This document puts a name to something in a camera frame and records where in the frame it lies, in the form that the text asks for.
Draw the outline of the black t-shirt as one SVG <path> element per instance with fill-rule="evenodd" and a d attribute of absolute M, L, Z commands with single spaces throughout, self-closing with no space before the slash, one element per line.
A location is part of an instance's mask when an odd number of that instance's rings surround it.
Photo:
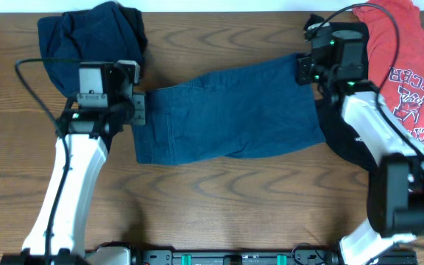
<path fill-rule="evenodd" d="M 325 19 L 319 15 L 310 14 L 304 26 L 306 31 L 310 26 L 323 22 Z M 364 53 L 362 61 L 364 64 L 364 77 L 368 76 L 368 59 L 367 59 L 367 43 L 369 40 L 369 30 L 366 24 L 348 23 L 348 22 L 330 22 L 333 31 L 339 30 L 352 30 L 360 32 L 364 40 Z M 330 106 L 324 99 L 315 101 L 317 108 L 317 115 L 319 126 L 327 145 L 342 159 L 353 163 L 368 172 L 373 172 L 377 169 L 375 162 L 370 151 L 365 143 L 360 138 L 359 134 L 348 124 L 344 122 L 341 114 L 336 111 L 334 107 Z"/>

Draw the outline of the dark navy folded clothes pile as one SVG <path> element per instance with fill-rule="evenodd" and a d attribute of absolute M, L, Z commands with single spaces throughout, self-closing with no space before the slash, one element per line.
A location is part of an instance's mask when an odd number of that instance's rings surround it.
<path fill-rule="evenodd" d="M 41 18 L 42 58 L 145 62 L 147 38 L 140 10 L 108 1 L 91 10 Z"/>

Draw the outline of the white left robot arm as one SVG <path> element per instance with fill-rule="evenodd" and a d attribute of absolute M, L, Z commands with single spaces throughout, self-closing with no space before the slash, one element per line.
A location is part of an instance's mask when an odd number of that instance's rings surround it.
<path fill-rule="evenodd" d="M 134 60 L 77 60 L 79 89 L 70 95 L 54 125 L 56 155 L 49 187 L 21 251 L 1 264 L 139 264 L 139 251 L 110 242 L 85 248 L 85 228 L 99 173 L 112 138 L 124 126 L 146 123 L 144 93 L 134 87 L 141 68 Z"/>

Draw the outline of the blue denim shorts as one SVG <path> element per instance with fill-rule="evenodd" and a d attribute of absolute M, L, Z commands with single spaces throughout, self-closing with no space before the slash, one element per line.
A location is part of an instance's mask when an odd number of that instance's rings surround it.
<path fill-rule="evenodd" d="M 138 163 L 266 158 L 322 143 L 313 91 L 297 84 L 296 67 L 289 54 L 147 92 L 146 124 L 132 130 Z"/>

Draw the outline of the red printed t-shirt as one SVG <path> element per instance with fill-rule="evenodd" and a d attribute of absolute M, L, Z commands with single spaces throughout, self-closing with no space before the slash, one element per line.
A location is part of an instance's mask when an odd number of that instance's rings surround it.
<path fill-rule="evenodd" d="M 424 143 L 424 29 L 420 9 L 412 1 L 369 1 L 388 10 L 400 33 L 397 61 L 392 64 L 396 41 L 392 21 L 374 7 L 357 7 L 353 13 L 369 30 L 369 80 L 382 86 L 382 95 L 395 118 Z"/>

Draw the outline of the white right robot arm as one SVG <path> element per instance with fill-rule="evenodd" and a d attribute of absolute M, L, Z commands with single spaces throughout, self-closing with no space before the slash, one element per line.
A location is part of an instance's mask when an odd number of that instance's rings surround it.
<path fill-rule="evenodd" d="M 404 264 L 391 251 L 424 235 L 424 143 L 396 120 L 364 74 L 364 36 L 308 26 L 311 51 L 297 59 L 296 81 L 316 83 L 330 106 L 360 136 L 377 164 L 369 180 L 367 219 L 326 254 L 327 264 Z"/>

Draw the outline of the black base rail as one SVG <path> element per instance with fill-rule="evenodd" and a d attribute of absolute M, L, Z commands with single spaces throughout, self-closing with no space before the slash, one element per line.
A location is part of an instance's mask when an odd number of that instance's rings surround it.
<path fill-rule="evenodd" d="M 290 250 L 139 249 L 119 242 L 86 253 L 87 264 L 129 265 L 344 265 L 338 249 L 300 243 Z"/>

